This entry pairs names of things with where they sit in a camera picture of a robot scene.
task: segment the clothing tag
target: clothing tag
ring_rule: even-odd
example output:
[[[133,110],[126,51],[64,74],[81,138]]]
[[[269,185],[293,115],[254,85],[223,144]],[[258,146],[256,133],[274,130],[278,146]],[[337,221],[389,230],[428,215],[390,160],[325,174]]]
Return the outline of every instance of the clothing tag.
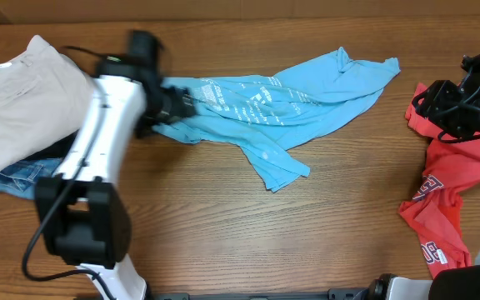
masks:
[[[5,62],[5,63],[0,63],[0,69],[2,68],[8,68],[10,66],[12,66],[13,63],[12,62]]]
[[[438,249],[437,250],[437,254],[438,254],[438,257],[440,258],[440,263],[441,264],[446,264],[448,263],[448,259],[446,258],[446,256],[443,254],[443,251]]]

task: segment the blue jeans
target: blue jeans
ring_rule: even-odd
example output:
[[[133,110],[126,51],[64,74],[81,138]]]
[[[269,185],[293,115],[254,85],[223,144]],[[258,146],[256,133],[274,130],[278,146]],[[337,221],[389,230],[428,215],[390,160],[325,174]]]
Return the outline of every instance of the blue jeans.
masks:
[[[51,177],[61,161],[61,158],[20,161],[5,167],[0,172],[0,192],[33,199],[34,184],[40,177]]]

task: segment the beige cloth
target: beige cloth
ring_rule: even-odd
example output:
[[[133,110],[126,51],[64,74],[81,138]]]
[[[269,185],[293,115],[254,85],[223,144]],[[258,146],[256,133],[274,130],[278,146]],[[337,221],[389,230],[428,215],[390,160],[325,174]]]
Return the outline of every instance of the beige cloth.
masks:
[[[0,65],[0,171],[75,132],[93,84],[40,36]]]

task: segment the red cloth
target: red cloth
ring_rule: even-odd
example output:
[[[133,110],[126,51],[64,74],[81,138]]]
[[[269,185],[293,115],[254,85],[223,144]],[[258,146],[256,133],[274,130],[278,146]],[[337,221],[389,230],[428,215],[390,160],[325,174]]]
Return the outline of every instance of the red cloth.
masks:
[[[414,97],[426,89],[420,83]],[[439,142],[437,136],[442,130],[418,116],[412,104],[405,118],[410,128],[433,138],[427,148],[423,185],[412,201],[401,204],[399,214],[416,231],[434,278],[440,271],[472,264],[462,240],[460,209],[463,199],[458,193],[480,182],[480,140],[455,144]]]

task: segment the light blue cloth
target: light blue cloth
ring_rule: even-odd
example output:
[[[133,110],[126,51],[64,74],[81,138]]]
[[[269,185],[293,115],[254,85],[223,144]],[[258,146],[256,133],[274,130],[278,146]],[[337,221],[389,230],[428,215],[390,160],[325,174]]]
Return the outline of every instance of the light blue cloth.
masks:
[[[0,192],[33,199],[34,184],[40,177],[51,177],[61,161],[61,158],[20,161],[5,167],[0,172]]]
[[[164,85],[190,88],[198,115],[153,130],[181,143],[238,145],[276,192],[310,173],[286,150],[366,112],[399,71],[396,58],[353,61],[340,47],[273,77],[170,77]]]

